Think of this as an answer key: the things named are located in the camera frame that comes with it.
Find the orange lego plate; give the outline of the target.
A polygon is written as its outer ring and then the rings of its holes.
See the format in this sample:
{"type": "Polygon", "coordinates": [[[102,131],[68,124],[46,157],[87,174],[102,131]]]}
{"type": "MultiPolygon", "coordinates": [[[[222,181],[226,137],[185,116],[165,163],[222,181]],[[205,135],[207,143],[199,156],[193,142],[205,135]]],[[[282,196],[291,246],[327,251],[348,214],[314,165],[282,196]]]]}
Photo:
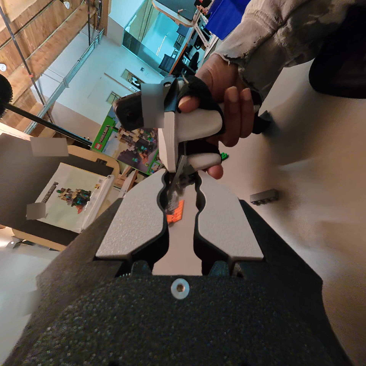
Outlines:
{"type": "Polygon", "coordinates": [[[177,203],[177,206],[174,210],[167,211],[166,218],[167,218],[167,223],[169,225],[174,224],[183,218],[184,204],[185,204],[184,199],[179,200],[179,202],[177,203]]]}

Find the blue storage bin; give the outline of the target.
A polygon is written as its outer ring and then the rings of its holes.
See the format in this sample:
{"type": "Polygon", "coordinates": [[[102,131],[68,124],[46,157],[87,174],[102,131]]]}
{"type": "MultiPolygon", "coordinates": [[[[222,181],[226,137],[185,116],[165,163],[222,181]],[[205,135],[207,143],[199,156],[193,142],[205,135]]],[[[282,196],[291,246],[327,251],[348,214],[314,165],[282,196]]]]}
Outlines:
{"type": "Polygon", "coordinates": [[[215,0],[205,28],[223,41],[241,22],[249,0],[215,0]]]}

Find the black office chair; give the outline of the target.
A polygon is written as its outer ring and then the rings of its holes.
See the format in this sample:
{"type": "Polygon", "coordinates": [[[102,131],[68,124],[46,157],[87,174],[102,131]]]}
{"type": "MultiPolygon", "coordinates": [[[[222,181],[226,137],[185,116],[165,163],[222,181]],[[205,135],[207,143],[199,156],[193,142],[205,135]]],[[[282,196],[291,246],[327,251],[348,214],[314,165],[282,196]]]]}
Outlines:
{"type": "Polygon", "coordinates": [[[174,66],[175,61],[176,61],[175,57],[164,54],[163,59],[159,64],[158,68],[161,71],[164,71],[169,74],[174,66]]]}

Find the small grey green lego assembly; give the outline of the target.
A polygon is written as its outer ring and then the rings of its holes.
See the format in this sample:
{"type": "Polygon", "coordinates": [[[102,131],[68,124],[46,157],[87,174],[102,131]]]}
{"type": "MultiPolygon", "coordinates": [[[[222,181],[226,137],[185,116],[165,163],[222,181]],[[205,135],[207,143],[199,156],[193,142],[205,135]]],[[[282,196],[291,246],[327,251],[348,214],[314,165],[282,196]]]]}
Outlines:
{"type": "Polygon", "coordinates": [[[169,187],[167,191],[168,210],[173,210],[178,204],[179,198],[185,193],[187,186],[195,183],[195,169],[188,163],[188,157],[181,155],[175,173],[169,175],[169,187]]]}

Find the person's right hand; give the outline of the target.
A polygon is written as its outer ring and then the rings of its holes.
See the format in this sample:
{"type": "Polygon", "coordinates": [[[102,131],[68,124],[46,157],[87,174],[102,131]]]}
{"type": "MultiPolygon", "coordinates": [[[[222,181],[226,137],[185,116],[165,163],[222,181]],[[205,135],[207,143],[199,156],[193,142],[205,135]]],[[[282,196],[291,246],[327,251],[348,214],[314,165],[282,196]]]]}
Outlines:
{"type": "Polygon", "coordinates": [[[247,138],[253,130],[254,105],[249,88],[238,74],[238,67],[214,53],[197,71],[217,103],[224,104],[226,131],[222,135],[211,136],[206,141],[218,148],[219,142],[226,147],[234,147],[240,138],[247,138]]]}

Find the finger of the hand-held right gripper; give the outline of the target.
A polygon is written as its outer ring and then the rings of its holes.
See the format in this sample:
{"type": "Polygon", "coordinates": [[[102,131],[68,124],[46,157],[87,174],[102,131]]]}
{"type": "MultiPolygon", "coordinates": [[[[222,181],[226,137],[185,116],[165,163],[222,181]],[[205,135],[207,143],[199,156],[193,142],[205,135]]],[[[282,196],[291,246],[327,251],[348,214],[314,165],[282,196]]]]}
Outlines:
{"type": "Polygon", "coordinates": [[[168,172],[176,172],[178,141],[176,136],[175,112],[164,113],[164,127],[158,128],[159,157],[168,172]]]}

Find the instruction booklet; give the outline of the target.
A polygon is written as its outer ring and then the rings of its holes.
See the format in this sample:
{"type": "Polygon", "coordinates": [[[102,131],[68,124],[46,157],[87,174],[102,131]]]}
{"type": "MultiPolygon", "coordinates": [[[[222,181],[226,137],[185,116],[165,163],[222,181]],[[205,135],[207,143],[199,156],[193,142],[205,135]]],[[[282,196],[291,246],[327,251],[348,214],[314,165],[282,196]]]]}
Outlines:
{"type": "Polygon", "coordinates": [[[45,206],[37,220],[77,234],[96,218],[115,176],[101,176],[61,162],[35,201],[45,206]]]}

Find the lego set box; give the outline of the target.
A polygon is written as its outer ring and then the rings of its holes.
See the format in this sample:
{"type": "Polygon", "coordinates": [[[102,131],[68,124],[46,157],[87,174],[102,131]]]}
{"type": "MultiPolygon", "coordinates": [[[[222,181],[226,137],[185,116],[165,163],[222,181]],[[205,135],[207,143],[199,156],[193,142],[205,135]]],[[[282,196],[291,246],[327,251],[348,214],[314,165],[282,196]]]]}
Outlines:
{"type": "Polygon", "coordinates": [[[91,150],[108,155],[147,175],[152,175],[162,167],[158,153],[158,129],[126,131],[113,107],[92,143],[91,150]]]}

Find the grey long lego brick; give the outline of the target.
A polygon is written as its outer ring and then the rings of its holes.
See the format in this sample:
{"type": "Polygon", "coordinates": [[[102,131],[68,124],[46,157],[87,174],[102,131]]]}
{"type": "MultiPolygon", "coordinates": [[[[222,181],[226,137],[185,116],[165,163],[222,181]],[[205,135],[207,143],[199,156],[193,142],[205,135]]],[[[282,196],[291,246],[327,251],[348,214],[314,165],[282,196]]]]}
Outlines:
{"type": "Polygon", "coordinates": [[[253,205],[265,205],[275,202],[279,199],[280,193],[276,189],[266,190],[257,194],[252,194],[249,197],[250,203],[253,205]]]}

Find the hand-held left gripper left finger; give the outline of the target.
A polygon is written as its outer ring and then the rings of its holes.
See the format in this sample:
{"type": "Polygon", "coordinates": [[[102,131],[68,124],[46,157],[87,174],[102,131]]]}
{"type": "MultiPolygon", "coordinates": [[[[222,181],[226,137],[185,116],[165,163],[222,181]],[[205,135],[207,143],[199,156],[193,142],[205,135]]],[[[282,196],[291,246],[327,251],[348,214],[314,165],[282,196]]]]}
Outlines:
{"type": "Polygon", "coordinates": [[[166,173],[159,170],[125,194],[96,258],[130,260],[164,233],[167,220],[160,197],[166,188],[166,173]]]}

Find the person's right forearm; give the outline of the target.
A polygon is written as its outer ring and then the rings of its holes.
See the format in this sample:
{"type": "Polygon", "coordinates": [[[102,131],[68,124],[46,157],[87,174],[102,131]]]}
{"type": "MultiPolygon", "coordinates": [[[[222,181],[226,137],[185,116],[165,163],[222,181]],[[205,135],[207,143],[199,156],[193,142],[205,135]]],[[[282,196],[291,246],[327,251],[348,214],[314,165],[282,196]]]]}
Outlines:
{"type": "Polygon", "coordinates": [[[237,65],[241,80],[263,102],[283,68],[313,60],[326,36],[337,30],[354,0],[254,0],[240,24],[216,48],[237,65]]]}

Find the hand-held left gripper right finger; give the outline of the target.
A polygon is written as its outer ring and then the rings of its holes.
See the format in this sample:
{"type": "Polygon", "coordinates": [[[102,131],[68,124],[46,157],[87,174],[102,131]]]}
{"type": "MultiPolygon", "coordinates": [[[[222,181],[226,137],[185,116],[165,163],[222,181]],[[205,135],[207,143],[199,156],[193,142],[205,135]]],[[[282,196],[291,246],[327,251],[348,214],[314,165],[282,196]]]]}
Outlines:
{"type": "Polygon", "coordinates": [[[262,250],[238,197],[206,172],[198,172],[198,234],[232,261],[261,261],[262,250]]]}

